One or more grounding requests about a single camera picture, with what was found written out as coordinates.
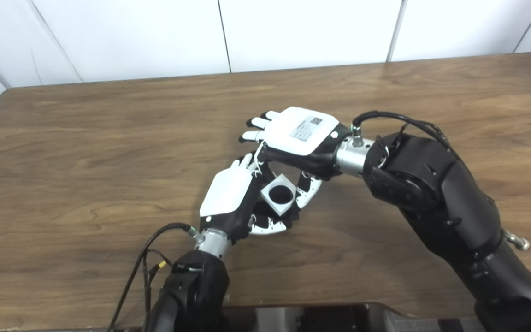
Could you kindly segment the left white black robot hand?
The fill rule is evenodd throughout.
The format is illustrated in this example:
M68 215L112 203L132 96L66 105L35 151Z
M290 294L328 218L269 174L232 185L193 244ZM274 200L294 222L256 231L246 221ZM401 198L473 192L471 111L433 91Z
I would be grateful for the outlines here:
M201 204L198 243L215 234L236 243L248 235L267 236L292 228L301 210L297 185L276 176L264 157L249 153L217 173Z

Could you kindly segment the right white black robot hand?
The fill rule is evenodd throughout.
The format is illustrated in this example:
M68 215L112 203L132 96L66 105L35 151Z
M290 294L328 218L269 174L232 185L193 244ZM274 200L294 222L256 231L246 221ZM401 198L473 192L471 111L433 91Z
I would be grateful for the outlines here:
M264 144L269 161L301 170L295 200L299 210L314 197L322 181L342 174L336 166L336 151L351 132L334 116L289 107L281 112L264 112L245 124L253 130L241 134L240 143Z

